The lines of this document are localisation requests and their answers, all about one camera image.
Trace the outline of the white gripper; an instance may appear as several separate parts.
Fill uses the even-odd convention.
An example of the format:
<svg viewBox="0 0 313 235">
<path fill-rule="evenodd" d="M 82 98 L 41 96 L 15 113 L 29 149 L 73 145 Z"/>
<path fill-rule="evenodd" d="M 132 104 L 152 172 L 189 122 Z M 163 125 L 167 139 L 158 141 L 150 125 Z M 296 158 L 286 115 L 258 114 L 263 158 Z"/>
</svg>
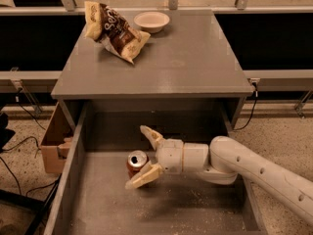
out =
<svg viewBox="0 0 313 235">
<path fill-rule="evenodd" d="M 145 163 L 140 169 L 126 164 L 130 179 L 125 183 L 127 190 L 137 189 L 157 180 L 163 172 L 180 174 L 182 172 L 182 158 L 184 142 L 177 139 L 165 139 L 157 131 L 146 125 L 140 126 L 141 133 L 150 141 L 156 151 L 157 163 Z"/>
</svg>

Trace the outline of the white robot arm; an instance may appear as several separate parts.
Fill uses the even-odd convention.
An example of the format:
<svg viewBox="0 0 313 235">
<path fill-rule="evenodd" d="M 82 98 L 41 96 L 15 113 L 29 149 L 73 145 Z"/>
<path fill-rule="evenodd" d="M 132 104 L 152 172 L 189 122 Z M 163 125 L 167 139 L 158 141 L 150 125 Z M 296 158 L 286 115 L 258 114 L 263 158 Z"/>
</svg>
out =
<svg viewBox="0 0 313 235">
<path fill-rule="evenodd" d="M 313 224 L 313 182 L 293 173 L 227 136 L 216 136 L 209 144 L 166 139 L 146 125 L 140 127 L 150 141 L 156 159 L 136 150 L 128 155 L 133 173 L 127 189 L 157 180 L 162 174 L 189 174 L 201 180 L 229 185 L 240 175 L 263 188 L 309 224 Z"/>
</svg>

